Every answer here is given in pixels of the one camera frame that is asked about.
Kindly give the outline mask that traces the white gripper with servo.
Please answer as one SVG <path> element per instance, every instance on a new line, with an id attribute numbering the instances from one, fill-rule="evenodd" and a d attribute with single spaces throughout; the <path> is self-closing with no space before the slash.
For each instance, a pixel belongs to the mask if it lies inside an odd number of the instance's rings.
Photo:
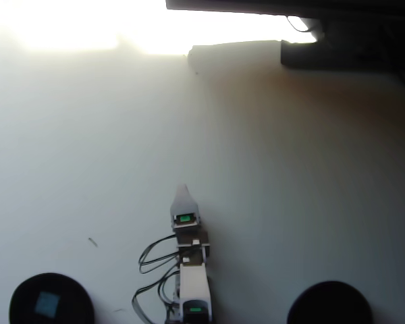
<path id="1" fill-rule="evenodd" d="M 203 228 L 198 205 L 186 184 L 180 184 L 170 208 L 171 226 L 178 245 L 209 245 L 209 235 Z"/>

